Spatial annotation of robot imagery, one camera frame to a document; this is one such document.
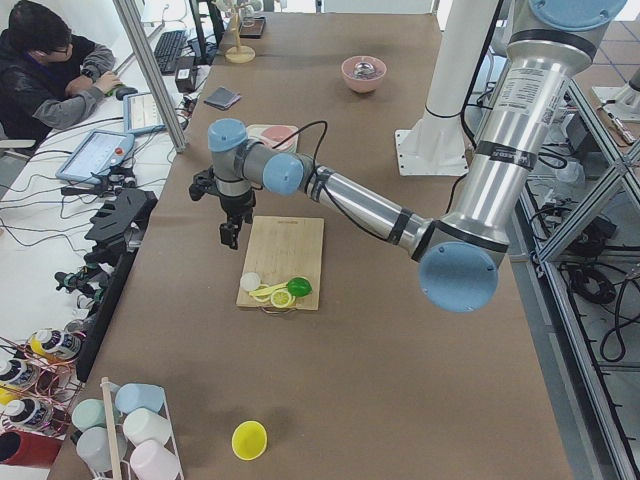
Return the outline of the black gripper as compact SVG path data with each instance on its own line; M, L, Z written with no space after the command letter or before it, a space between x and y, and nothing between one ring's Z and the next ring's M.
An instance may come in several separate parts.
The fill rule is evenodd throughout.
M240 196L219 195L227 221L219 226L220 241L230 249L238 248L238 236L243 223L253 223L253 209L256 206L254 192L244 192Z

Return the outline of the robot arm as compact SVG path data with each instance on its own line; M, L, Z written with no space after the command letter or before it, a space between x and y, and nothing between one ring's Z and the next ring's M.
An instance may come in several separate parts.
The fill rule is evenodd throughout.
M474 69L482 62L502 5L456 1L448 15L422 118L397 134L399 162L423 175L453 176L462 189L451 210L424 219L311 157L250 138L243 122L224 118L208 129L213 192L227 220L221 240L235 246L261 186L284 196L302 192L340 211L370 235L405 249L419 265L422 292L438 307L471 312L498 284L509 241L508 217L533 170L571 79L587 69L621 1L516 1L503 80L492 96L473 154L461 125Z

